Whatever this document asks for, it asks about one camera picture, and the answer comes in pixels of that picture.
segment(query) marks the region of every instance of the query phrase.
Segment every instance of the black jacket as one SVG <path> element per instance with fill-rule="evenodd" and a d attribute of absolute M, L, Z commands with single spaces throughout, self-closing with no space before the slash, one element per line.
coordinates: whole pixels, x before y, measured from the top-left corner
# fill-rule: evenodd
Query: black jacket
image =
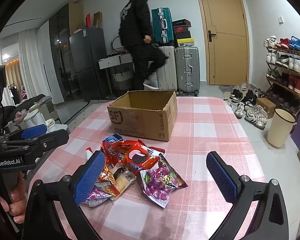
<path fill-rule="evenodd" d="M 146 0 L 130 0 L 120 13 L 119 36 L 122 46 L 143 44 L 152 35 L 150 12 Z"/>

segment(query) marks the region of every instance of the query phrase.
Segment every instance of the screw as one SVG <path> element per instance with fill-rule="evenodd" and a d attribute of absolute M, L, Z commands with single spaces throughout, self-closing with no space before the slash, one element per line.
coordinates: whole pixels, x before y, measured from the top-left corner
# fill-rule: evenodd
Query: screw
<path fill-rule="evenodd" d="M 271 183 L 275 186 L 277 186 L 279 184 L 279 182 L 276 179 L 272 179 Z"/>
<path fill-rule="evenodd" d="M 34 182 L 34 185 L 35 186 L 39 186 L 41 184 L 41 180 L 40 179 L 37 179 L 35 182 Z"/>
<path fill-rule="evenodd" d="M 241 179 L 245 182 L 248 182 L 250 180 L 250 178 L 247 175 L 242 175 Z"/>
<path fill-rule="evenodd" d="M 65 175 L 65 176 L 63 176 L 63 177 L 62 177 L 62 180 L 63 180 L 64 182 L 68 182 L 69 180 L 71 180 L 71 175 Z"/>

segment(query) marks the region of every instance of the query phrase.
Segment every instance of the person's hand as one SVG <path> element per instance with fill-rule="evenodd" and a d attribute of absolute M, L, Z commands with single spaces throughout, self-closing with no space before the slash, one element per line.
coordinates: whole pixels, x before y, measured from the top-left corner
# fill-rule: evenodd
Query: person's hand
<path fill-rule="evenodd" d="M 150 43 L 151 42 L 151 36 L 146 35 L 145 38 L 143 39 L 145 43 Z"/>
<path fill-rule="evenodd" d="M 13 203 L 11 205 L 8 205 L 7 202 L 2 197 L 0 197 L 0 203 L 4 211 L 9 212 L 10 215 L 14 216 L 13 220 L 17 224 L 22 224 L 25 221 L 26 206 L 27 206 L 27 199 L 25 193 L 26 193 L 26 184 L 23 179 L 22 172 L 20 171 L 18 174 L 18 185 L 11 192 L 11 199 L 13 200 Z"/>

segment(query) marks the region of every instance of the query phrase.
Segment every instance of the pink and white checkered tablecloth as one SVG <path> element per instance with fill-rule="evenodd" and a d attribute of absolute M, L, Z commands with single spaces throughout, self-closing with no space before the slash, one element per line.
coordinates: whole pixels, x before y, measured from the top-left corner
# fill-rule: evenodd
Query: pink and white checkered tablecloth
<path fill-rule="evenodd" d="M 53 182 L 73 174 L 85 163 L 87 147 L 96 149 L 104 138 L 114 134 L 106 106 L 100 106 L 74 129 L 68 143 L 51 154 L 31 185 L 36 179 Z M 231 208 L 207 170 L 205 160 L 210 151 L 216 151 L 239 175 L 264 181 L 246 133 L 231 108 L 218 98 L 178 98 L 178 116 L 170 141 L 143 141 L 148 146 L 164 148 L 167 160 L 189 187 L 172 192 L 165 209 L 142 196 L 137 183 L 114 203 L 106 201 L 96 208 L 81 204 L 90 223 L 104 240 L 209 239 Z M 68 236 L 76 239 L 59 203 L 56 207 Z M 237 239 L 244 236 L 255 207 L 251 205 Z"/>

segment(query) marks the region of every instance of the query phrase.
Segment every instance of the beige trash can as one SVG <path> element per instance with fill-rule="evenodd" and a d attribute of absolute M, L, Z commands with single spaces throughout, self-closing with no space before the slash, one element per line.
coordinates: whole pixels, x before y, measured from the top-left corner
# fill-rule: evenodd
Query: beige trash can
<path fill-rule="evenodd" d="M 276 109 L 268 133 L 268 142 L 280 148 L 288 138 L 296 119 L 287 111 Z"/>

